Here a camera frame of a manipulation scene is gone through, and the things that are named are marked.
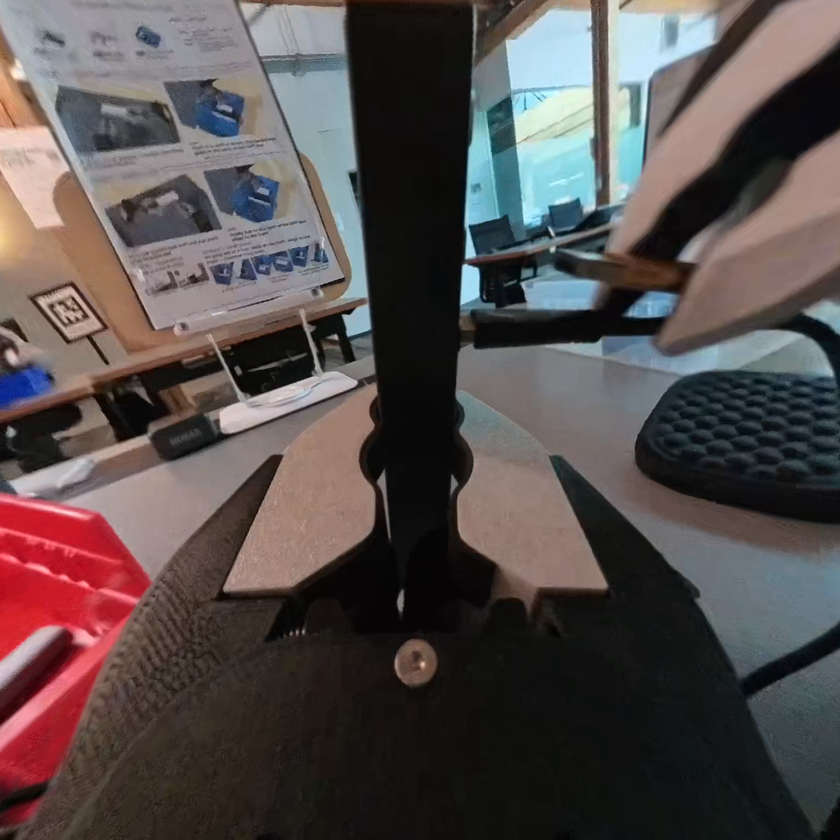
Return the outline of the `wooden backboard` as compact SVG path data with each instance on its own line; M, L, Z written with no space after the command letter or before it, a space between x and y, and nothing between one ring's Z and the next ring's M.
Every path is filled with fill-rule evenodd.
M242 305L231 315L190 317L185 332L174 328L153 329L103 226L70 172L59 177L53 193L64 224L46 230L44 236L65 261L68 280L77 283L82 296L127 354L184 345L206 333L216 340L252 333L283 319L297 320L300 308L305 308L310 316L332 301L347 297L352 277L350 259L314 165L305 154L301 155L301 164L329 236L331 261L340 269L340 280L323 283L318 297L313 292L282 295L273 292L267 302Z

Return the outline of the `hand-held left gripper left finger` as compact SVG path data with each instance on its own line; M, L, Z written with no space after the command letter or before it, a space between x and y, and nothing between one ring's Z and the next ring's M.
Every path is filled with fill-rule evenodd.
M281 457L223 586L231 597L292 595L375 535L382 492L363 466L376 386L353 391Z

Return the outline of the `grey wall charger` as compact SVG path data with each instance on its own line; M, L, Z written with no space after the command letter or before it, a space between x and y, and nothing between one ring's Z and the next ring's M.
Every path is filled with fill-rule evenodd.
M93 458L76 458L63 465L57 465L49 476L43 478L35 494L56 494L84 484L94 477L98 463Z

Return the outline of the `white paper sheet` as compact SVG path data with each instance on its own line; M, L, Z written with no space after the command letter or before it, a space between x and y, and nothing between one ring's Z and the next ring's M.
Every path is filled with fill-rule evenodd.
M62 228L54 200L68 173L65 156L47 127L1 129L1 172L36 229Z

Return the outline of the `black honeycomb cushion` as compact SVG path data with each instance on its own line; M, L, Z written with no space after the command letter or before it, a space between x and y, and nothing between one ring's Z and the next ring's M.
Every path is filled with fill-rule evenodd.
M634 456L647 478L690 497L839 522L839 403L829 376L682 377L640 429Z

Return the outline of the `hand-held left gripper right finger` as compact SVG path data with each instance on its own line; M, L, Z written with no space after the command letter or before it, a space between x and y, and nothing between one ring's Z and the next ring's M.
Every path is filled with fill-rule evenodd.
M605 595L608 583L545 447L473 395L456 394L469 474L456 530L490 562L490 597Z

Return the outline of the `red plastic bin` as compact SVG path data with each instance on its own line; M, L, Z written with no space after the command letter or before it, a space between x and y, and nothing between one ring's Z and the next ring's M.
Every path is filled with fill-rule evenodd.
M111 647L150 586L102 515L2 494L2 658L41 627L73 634L66 657L1 720L2 838L37 810Z

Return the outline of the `dark grey power station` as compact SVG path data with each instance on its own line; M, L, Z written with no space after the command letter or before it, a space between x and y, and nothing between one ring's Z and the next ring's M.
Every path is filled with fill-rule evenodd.
M218 421L209 414L184 413L153 421L147 436L158 457L172 461L215 444L221 432Z

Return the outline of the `instruction sheet in acrylic holder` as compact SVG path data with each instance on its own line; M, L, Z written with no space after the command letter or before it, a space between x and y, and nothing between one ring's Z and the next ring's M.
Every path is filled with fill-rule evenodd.
M237 2L2 2L2 32L153 329L345 280Z

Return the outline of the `black white tag sign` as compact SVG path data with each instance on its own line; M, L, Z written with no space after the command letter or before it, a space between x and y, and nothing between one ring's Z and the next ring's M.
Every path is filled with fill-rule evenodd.
M93 339L109 326L75 282L66 282L28 296L66 344Z

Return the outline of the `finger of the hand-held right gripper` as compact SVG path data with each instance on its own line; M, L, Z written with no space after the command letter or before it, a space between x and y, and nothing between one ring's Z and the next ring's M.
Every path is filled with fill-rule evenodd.
M692 266L655 344L680 355L838 297L839 141L763 165L679 253Z
M839 3L753 2L690 80L607 246L675 259L772 162L838 134Z

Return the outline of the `grey aluminium usb hub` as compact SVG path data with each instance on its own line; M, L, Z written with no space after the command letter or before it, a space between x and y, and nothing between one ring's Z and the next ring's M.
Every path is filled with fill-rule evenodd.
M13 715L45 676L67 656L73 634L65 626L43 626L1 660L1 720Z

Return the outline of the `blue plastic bin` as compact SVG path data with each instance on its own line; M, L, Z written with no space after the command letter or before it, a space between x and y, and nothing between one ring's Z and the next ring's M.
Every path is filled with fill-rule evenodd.
M54 383L53 375L38 364L2 371L1 410L7 410L50 392Z

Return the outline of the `plain black usb hub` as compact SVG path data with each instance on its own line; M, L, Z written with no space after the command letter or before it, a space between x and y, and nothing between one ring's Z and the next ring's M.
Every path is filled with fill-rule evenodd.
M449 558L474 8L348 2L380 440L403 621L458 608Z

